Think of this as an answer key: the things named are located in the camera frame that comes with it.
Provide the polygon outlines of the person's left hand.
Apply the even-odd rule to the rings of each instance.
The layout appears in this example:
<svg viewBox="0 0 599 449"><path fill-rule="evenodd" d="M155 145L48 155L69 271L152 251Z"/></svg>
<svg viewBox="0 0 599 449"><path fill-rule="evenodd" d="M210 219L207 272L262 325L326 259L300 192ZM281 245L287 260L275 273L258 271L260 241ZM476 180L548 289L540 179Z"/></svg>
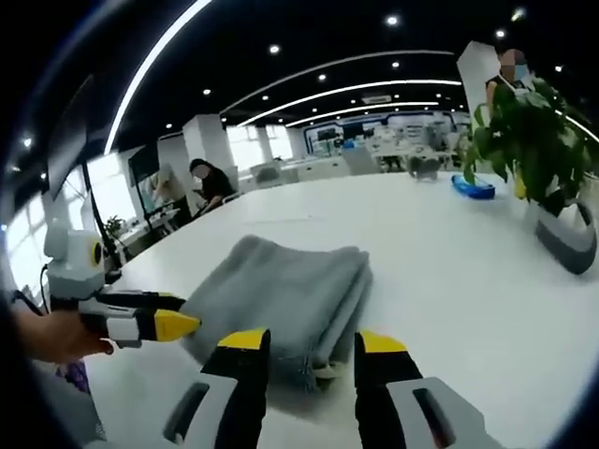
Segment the person's left hand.
<svg viewBox="0 0 599 449"><path fill-rule="evenodd" d="M89 355L112 355L113 346L82 323L76 311L55 311L36 315L11 310L24 351L32 358L58 365Z"/></svg>

